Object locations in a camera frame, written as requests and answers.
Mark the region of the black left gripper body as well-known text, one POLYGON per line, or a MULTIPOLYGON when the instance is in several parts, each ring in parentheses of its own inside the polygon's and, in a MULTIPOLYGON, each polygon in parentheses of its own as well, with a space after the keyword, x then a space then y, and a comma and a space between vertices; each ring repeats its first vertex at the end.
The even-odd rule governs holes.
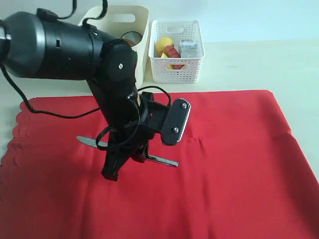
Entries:
POLYGON ((128 154, 145 154, 148 143, 159 133, 168 110, 171 108, 171 96, 164 92, 168 102, 155 101, 151 92, 142 92, 138 100, 126 100, 133 117, 124 125, 109 126, 108 150, 110 152, 127 152, 128 154))

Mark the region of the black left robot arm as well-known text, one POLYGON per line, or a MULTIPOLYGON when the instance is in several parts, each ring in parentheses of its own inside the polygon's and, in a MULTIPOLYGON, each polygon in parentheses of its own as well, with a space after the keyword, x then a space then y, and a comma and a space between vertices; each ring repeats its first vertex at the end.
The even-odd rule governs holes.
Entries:
POLYGON ((53 12, 16 12, 0 23, 0 68, 9 83, 19 78, 85 80, 103 114, 109 135, 102 169, 104 178, 117 181, 129 158, 143 162, 149 140, 160 131, 170 108, 139 94, 135 70, 137 53, 122 39, 82 25, 62 22, 53 12))

